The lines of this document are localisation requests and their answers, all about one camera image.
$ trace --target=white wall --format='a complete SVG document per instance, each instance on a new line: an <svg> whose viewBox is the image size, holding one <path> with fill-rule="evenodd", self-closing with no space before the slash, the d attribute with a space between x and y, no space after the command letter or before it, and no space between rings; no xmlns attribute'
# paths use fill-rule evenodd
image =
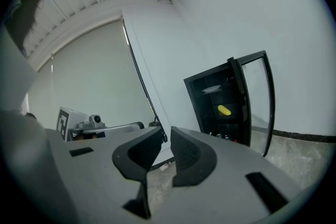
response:
<svg viewBox="0 0 336 224"><path fill-rule="evenodd" d="M101 115L107 126L142 122L154 115L142 89L121 21L79 37L39 72L28 93L30 112L54 129L60 106Z"/></svg>
<svg viewBox="0 0 336 224"><path fill-rule="evenodd" d="M155 161L159 163L173 156L168 150L171 126L200 130L183 80L205 70L204 53L171 4L130 6L123 15L144 83L169 139L162 144Z"/></svg>
<svg viewBox="0 0 336 224"><path fill-rule="evenodd" d="M336 35L324 0L172 2L196 43L194 49L189 45L176 51L177 58L171 60L176 72L181 59L193 62L198 57L199 47L206 64L178 72L196 74L229 57L266 50L276 89L275 129L335 135ZM182 86L175 91L182 95Z"/></svg>

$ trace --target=mini fridge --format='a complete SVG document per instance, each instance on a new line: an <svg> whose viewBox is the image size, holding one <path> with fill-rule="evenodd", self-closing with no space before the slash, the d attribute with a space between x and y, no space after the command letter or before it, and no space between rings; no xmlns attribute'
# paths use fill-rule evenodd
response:
<svg viewBox="0 0 336 224"><path fill-rule="evenodd" d="M201 132L266 156L274 128L275 89L265 51L184 79Z"/></svg>

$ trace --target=gray surface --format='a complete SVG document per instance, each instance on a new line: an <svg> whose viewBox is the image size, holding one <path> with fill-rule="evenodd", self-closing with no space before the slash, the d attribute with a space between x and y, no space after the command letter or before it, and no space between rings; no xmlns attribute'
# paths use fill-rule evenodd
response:
<svg viewBox="0 0 336 224"><path fill-rule="evenodd" d="M1 110L0 117L2 158L18 186L53 222L78 223L75 205L57 171L45 130L31 117ZM18 197L11 185L5 197L11 192Z"/></svg>
<svg viewBox="0 0 336 224"><path fill-rule="evenodd" d="M251 147L264 149L264 133L253 131ZM273 136L266 159L293 178L302 189L316 183L324 174L334 153L335 144L295 140ZM156 214L172 192L175 162L168 169L151 171L147 175L148 198L152 214Z"/></svg>
<svg viewBox="0 0 336 224"><path fill-rule="evenodd" d="M58 171L76 206L81 223L142 223L122 206L135 199L140 183L125 179L112 161L113 151L154 127L99 139L64 142L57 131L46 130ZM90 147L93 152L71 157L69 150Z"/></svg>
<svg viewBox="0 0 336 224"><path fill-rule="evenodd" d="M246 175L261 172L287 199L294 199L301 189L285 173L247 146L186 129L189 136L210 145L217 155L213 172L199 185L176 187L154 222L251 223L269 215Z"/></svg>

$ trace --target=black baseboard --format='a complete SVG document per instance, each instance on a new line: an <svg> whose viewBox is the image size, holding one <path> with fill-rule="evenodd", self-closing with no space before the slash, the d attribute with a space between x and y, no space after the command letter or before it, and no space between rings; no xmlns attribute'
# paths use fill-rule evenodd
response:
<svg viewBox="0 0 336 224"><path fill-rule="evenodd" d="M267 132L266 128L252 126L252 130L257 132ZM310 142L322 142L322 143L336 143L336 136L333 135L317 135L317 134L300 134L290 133L285 131L273 130L272 135L281 136L285 138L298 139Z"/></svg>
<svg viewBox="0 0 336 224"><path fill-rule="evenodd" d="M165 160L164 162L155 164L151 167L150 171L156 170L158 168L160 168L162 165L164 165L165 163L169 163L169 162L174 162L175 161L175 157L171 157L170 159Z"/></svg>

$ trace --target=glass door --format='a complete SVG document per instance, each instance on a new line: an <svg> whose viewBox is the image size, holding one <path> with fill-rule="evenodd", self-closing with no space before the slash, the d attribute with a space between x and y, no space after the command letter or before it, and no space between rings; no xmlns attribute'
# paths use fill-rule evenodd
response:
<svg viewBox="0 0 336 224"><path fill-rule="evenodd" d="M267 54L260 51L228 61L243 99L244 144L266 156L275 116L274 82Z"/></svg>

